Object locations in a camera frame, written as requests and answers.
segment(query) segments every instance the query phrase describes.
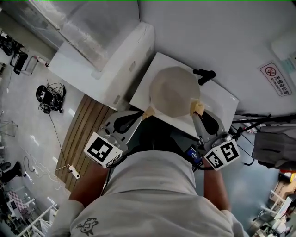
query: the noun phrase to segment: floor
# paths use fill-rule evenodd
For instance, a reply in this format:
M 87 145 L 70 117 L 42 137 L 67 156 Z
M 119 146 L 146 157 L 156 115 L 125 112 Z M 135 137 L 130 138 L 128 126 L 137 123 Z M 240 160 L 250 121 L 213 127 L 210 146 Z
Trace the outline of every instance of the floor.
M 5 159 L 14 164 L 19 161 L 23 168 L 26 168 L 28 175 L 26 177 L 14 178 L 11 182 L 13 188 L 25 185 L 27 194 L 36 198 L 36 208 L 40 212 L 44 211 L 54 201 L 61 204 L 67 199 L 69 193 L 63 187 L 63 183 L 56 182 L 53 175 L 56 168 L 57 158 L 60 153 L 59 143 L 50 118 L 47 114 L 38 110 L 38 101 L 35 97 L 35 91 L 39 85 L 46 84 L 48 79 L 50 83 L 60 82 L 61 79 L 52 74 L 43 65 L 38 65 L 32 76 L 16 75 L 12 73 L 9 93 L 6 87 L 9 82 L 11 68 L 7 67 L 4 71 L 3 79 L 0 84 L 0 109 L 4 111 L 1 121 L 13 120 L 18 128 L 15 137 L 3 136 L 5 145 Z M 67 95 L 64 101 L 64 113 L 52 112 L 51 116 L 55 124 L 58 137 L 61 144 L 66 136 L 68 127 L 79 105 L 83 93 L 64 82 L 67 89 Z M 153 127 L 155 131 L 158 126 L 166 126 L 164 122 L 152 118 L 147 119 L 142 127 Z M 141 129 L 134 135 L 130 145 L 137 143 L 138 135 Z M 240 137 L 238 145 L 247 153 L 251 154 L 253 150 L 254 135 L 244 133 L 245 137 Z M 178 145 L 185 151 L 193 141 L 186 138 L 177 129 L 172 129 L 172 137 Z M 269 191 L 274 188 L 278 171 L 267 169 L 255 163 L 252 166 L 245 166 L 244 162 L 251 162 L 252 158 L 243 150 L 241 159 L 233 162 L 222 170 L 226 188 L 232 204 L 232 212 L 236 218 L 243 224 L 247 230 L 252 223 L 252 219 L 257 216 L 260 205 L 268 200 Z M 45 171 L 45 166 L 51 172 L 50 177 L 40 169 L 38 178 L 35 173 L 28 171 L 28 164 L 23 158 L 27 156 L 34 166 L 34 160 L 38 161 L 37 166 Z M 197 193 L 203 195 L 203 171 L 196 171 Z
M 44 65 L 38 64 L 31 76 L 17 75 L 7 66 L 0 84 L 0 111 L 4 113 L 1 121 L 13 120 L 18 125 L 15 137 L 3 135 L 2 142 L 5 146 L 4 158 L 12 165 L 19 161 L 26 177 L 16 177 L 9 185 L 13 188 L 25 185 L 26 189 L 20 195 L 27 199 L 35 198 L 34 208 L 43 212 L 54 201 L 62 203 L 69 196 L 63 183 L 57 182 L 53 175 L 57 159 L 60 154 L 60 146 L 56 137 L 54 127 L 49 115 L 38 110 L 39 102 L 36 99 L 36 89 L 40 85 L 62 82 L 67 94 L 63 103 L 64 113 L 53 111 L 50 113 L 61 144 L 66 136 L 69 125 L 75 111 L 82 99 L 83 93 L 68 83 L 61 81 L 55 74 L 51 73 Z M 38 171 L 38 176 L 28 169 L 27 156 L 32 166 Z

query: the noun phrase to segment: wooden slat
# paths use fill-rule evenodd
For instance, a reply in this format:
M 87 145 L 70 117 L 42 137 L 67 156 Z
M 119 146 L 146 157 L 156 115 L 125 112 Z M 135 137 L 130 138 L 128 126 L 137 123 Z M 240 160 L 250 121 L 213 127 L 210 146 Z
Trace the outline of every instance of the wooden slat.
M 90 105 L 89 105 L 89 107 L 88 107 L 87 110 L 86 110 L 86 113 L 85 113 L 84 116 L 83 116 L 83 119 L 82 119 L 82 121 L 81 121 L 81 123 L 80 123 L 80 125 L 79 125 L 79 128 L 78 128 L 78 130 L 77 130 L 77 132 L 76 132 L 76 134 L 75 134 L 75 137 L 74 137 L 73 142 L 72 142 L 72 144 L 71 144 L 71 148 L 70 148 L 69 154 L 68 154 L 68 156 L 67 156 L 67 163 L 68 163 L 69 165 L 72 164 L 73 155 L 75 154 L 75 152 L 76 152 L 76 150 L 77 150 L 77 144 L 79 143 L 79 141 L 80 141 L 80 139 L 81 139 L 81 138 L 80 138 L 80 137 L 81 137 L 81 134 L 82 134 L 82 132 L 83 132 L 83 130 L 84 130 L 84 127 L 85 127 L 85 125 L 86 125 L 86 123 L 87 123 L 87 121 L 88 121 L 88 118 L 89 118 L 89 116 L 90 116 L 90 114 L 91 114 L 91 112 L 92 112 L 93 107 L 95 106 L 95 104 L 96 104 L 96 101 L 92 99 L 92 100 L 91 100 L 91 103 L 90 103 Z M 67 171 L 64 171 L 64 172 L 62 173 L 61 180 L 62 180 L 63 182 L 66 182 L 67 174 L 68 174 Z
M 69 138 L 70 138 L 71 133 L 72 133 L 72 131 L 73 131 L 74 125 L 75 125 L 75 123 L 76 123 L 76 120 L 77 120 L 77 118 L 78 118 L 78 116 L 79 116 L 79 114 L 80 114 L 80 112 L 81 112 L 81 110 L 82 110 L 82 108 L 83 108 L 83 106 L 84 106 L 84 104 L 85 104 L 87 98 L 88 98 L 88 95 L 85 94 L 85 95 L 83 96 L 83 98 L 82 98 L 80 104 L 78 105 L 78 108 L 77 108 L 77 110 L 76 110 L 76 112 L 75 112 L 75 115 L 74 115 L 74 117 L 73 117 L 73 119 L 72 119 L 72 122 L 71 122 L 71 124 L 70 124 L 70 126 L 69 126 L 68 132 L 67 132 L 67 134 L 66 134 L 66 136 L 65 136 L 65 139 L 64 139 L 64 142 L 63 142 L 63 146 L 62 146 L 62 151 L 63 151 L 63 152 L 60 153 L 59 160 L 58 160 L 57 165 L 56 165 L 56 168 L 57 168 L 57 169 L 66 165 L 66 164 L 65 164 L 65 161 L 64 161 L 64 159 L 63 159 L 63 153 L 65 153 L 66 146 L 67 146 L 67 144 L 68 144 Z
M 78 144 L 76 146 L 76 151 L 75 151 L 74 157 L 72 159 L 72 165 L 75 167 L 76 170 L 77 170 L 78 161 L 80 160 L 80 156 L 81 156 L 83 149 L 88 141 L 89 134 L 90 134 L 90 132 L 97 120 L 98 115 L 100 114 L 100 112 L 102 110 L 102 107 L 103 107 L 103 105 L 101 103 L 98 103 L 98 102 L 95 103 L 95 106 L 94 106 L 94 108 L 87 120 L 87 123 L 84 127 L 84 130 L 79 138 Z M 70 186 L 72 178 L 74 178 L 73 175 L 69 175 L 67 177 L 67 180 L 65 182 L 67 189 Z
M 73 142 L 73 140 L 74 140 L 74 138 L 75 138 L 75 135 L 76 135 L 77 130 L 78 130 L 79 126 L 80 126 L 80 123 L 81 123 L 81 121 L 82 121 L 82 119 L 83 119 L 83 117 L 84 117 L 84 115 L 85 115 L 85 113 L 86 113 L 86 111 L 87 111 L 87 108 L 89 107 L 91 101 L 92 101 L 92 98 L 89 97 L 89 96 L 87 96 L 86 101 L 85 101 L 85 103 L 84 103 L 84 106 L 83 106 L 83 108 L 81 109 L 81 112 L 79 113 L 78 118 L 77 118 L 77 120 L 76 120 L 76 122 L 75 122 L 75 125 L 74 125 L 74 127 L 73 127 L 73 129 L 72 129 L 72 132 L 71 132 L 70 138 L 69 138 L 69 140 L 68 140 L 68 143 L 66 144 L 66 148 L 65 148 L 65 151 L 64 151 L 64 154 L 63 154 L 63 155 L 64 155 L 64 158 L 65 158 L 65 160 L 66 160 L 66 162 L 63 161 L 63 162 L 62 162 L 63 165 L 61 165 L 60 167 L 63 167 L 63 166 L 65 166 L 66 164 L 69 164 L 70 158 L 68 158 L 68 154 L 69 154 L 69 151 L 70 151 L 70 149 L 71 149 L 72 142 Z M 60 179 L 62 179 L 62 174 L 63 174 L 64 172 L 68 172 L 68 169 L 63 168 L 63 169 L 58 170 L 57 176 L 58 176 Z
M 101 113 L 99 114 L 95 125 L 92 128 L 91 133 L 89 134 L 88 139 L 90 138 L 91 134 L 93 132 L 98 132 L 100 126 L 114 113 L 115 111 L 107 106 L 103 106 Z M 77 166 L 77 170 L 81 175 L 84 175 L 88 165 L 90 163 L 90 159 L 86 156 L 86 154 L 84 152 L 82 152 L 81 156 L 80 156 L 80 162 L 79 162 L 79 166 Z M 69 186 L 67 186 L 66 188 L 69 191 L 72 191 L 76 185 L 77 180 L 72 176 L 72 180 L 69 184 Z

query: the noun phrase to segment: white wall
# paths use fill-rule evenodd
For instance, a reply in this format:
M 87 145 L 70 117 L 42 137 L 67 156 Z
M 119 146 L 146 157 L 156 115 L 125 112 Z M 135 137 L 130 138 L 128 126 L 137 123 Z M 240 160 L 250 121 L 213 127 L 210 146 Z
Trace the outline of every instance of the white wall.
M 141 21 L 155 27 L 156 51 L 193 68 L 214 70 L 215 81 L 240 100 L 238 110 L 296 112 L 290 78 L 292 95 L 280 97 L 258 70 L 274 59 L 270 41 L 296 23 L 292 2 L 139 3 Z

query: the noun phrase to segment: black equipment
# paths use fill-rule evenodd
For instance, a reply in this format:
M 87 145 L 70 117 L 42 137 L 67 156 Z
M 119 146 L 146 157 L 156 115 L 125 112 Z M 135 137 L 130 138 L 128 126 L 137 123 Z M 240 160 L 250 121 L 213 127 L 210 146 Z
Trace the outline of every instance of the black equipment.
M 60 86 L 52 88 L 52 85 L 60 84 Z M 40 102 L 39 110 L 43 110 L 44 113 L 49 114 L 50 111 L 59 111 L 63 113 L 62 103 L 66 95 L 65 86 L 61 83 L 53 83 L 47 86 L 39 86 L 36 91 L 36 98 Z

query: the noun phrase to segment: shirt logo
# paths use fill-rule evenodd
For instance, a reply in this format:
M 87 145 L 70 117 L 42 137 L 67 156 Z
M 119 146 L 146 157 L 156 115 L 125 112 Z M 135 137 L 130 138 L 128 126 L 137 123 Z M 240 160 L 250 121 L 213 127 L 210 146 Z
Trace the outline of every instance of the shirt logo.
M 88 218 L 84 224 L 78 224 L 76 228 L 80 228 L 81 233 L 85 233 L 87 236 L 93 235 L 93 227 L 98 223 L 96 218 Z

